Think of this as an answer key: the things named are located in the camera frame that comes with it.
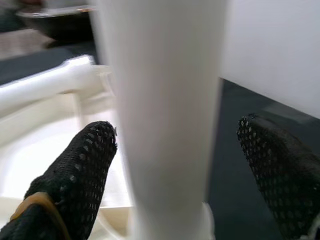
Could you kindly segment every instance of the white plastic component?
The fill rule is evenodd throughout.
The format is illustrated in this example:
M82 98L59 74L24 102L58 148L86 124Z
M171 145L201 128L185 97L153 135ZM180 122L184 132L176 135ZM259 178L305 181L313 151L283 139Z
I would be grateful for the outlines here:
M99 81L93 81L88 88L40 99L0 117L3 133L0 134L0 228L14 212L31 181L48 168L86 124L107 120L118 127L114 97L108 85L112 79L110 69L95 66L94 72ZM103 195L101 206L128 208L132 201L124 172L121 138L118 137L117 142L119 148L109 169L107 194ZM17 204L11 207L8 199L16 199ZM92 239L106 236L105 227L96 222Z
M53 69L0 86L0 117L9 110L55 94L88 88L100 81L94 70L94 60L82 55Z
M203 200L227 1L92 2L116 79L136 206L130 239L208 240Z
M320 119L319 12L318 0L231 0L221 77Z

